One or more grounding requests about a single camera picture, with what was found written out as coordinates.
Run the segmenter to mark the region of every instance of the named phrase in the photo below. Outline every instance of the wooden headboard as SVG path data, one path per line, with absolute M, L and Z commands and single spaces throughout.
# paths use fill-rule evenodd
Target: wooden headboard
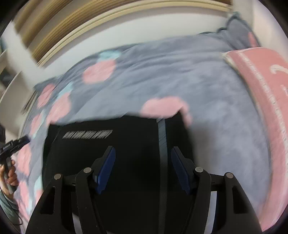
M 232 0 L 90 0 L 61 20 L 40 41 L 33 43 L 45 25 L 71 2 L 73 1 L 30 0 L 15 17 L 15 29 L 20 33 L 24 45 L 31 50 L 38 65 L 43 65 L 63 46 L 91 28 L 132 12 L 176 6 L 229 12 L 232 4 Z M 35 17 L 24 28 L 23 25 L 32 13 Z

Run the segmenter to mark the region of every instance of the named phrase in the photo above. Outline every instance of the human finger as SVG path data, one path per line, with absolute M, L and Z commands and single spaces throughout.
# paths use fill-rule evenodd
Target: human finger
M 8 172 L 8 177 L 12 177 L 15 174 L 16 168 L 14 166 L 10 167 L 10 170 Z
M 19 181 L 16 179 L 11 183 L 12 186 L 17 186 L 19 185 Z
M 14 174 L 13 176 L 11 176 L 11 177 L 8 178 L 7 182 L 8 182 L 9 184 L 11 184 L 11 183 L 12 183 L 13 181 L 15 181 L 16 179 L 17 179 L 17 175 Z

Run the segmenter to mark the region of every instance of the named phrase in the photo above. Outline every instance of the black cable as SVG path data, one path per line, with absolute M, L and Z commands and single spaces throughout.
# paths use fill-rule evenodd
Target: black cable
M 10 221 L 13 225 L 15 225 L 15 226 L 20 226 L 20 225 L 22 225 L 22 224 L 23 224 L 22 218 L 21 218 L 21 217 L 17 214 L 17 212 L 13 209 L 13 207 L 12 207 L 11 204 L 10 204 L 10 201 L 8 201 L 8 199 L 6 198 L 6 196 L 5 196 L 4 193 L 3 193 L 3 196 L 4 196 L 5 200 L 7 201 L 8 205 L 9 205 L 9 206 L 11 207 L 11 209 L 13 210 L 13 212 L 19 217 L 19 219 L 21 220 L 21 223 L 20 223 L 20 224 L 14 224 L 14 223 L 12 223 L 11 220 L 9 220 L 9 221 Z

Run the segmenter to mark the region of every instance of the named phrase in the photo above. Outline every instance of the handheld device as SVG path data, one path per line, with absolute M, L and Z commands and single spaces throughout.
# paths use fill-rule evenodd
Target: handheld device
M 0 148 L 0 164 L 5 166 L 4 178 L 8 179 L 8 173 L 11 168 L 11 156 L 19 151 L 23 146 L 30 142 L 28 136 L 23 136 L 18 140 L 9 141 L 4 145 L 3 148 Z M 6 183 L 9 192 L 12 194 L 16 191 L 17 186 L 12 186 Z

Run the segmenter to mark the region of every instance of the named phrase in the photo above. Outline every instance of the hand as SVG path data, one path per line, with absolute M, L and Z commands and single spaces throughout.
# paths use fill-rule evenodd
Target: hand
M 7 183 L 10 184 L 10 185 L 13 185 L 13 186 L 16 186 L 19 184 L 18 182 L 18 179 L 17 179 L 17 175 L 15 173 L 15 161 L 14 160 L 11 160 L 11 168 L 9 170 L 9 173 L 8 173 L 8 179 L 7 179 Z M 5 172 L 5 167 L 4 165 L 2 165 L 0 167 L 0 186 L 1 186 L 1 189 L 3 191 L 3 193 L 10 199 L 13 199 L 13 194 L 10 194 L 8 188 L 7 188 L 7 185 L 6 185 L 6 181 L 5 181 L 5 178 L 4 178 L 4 172 Z

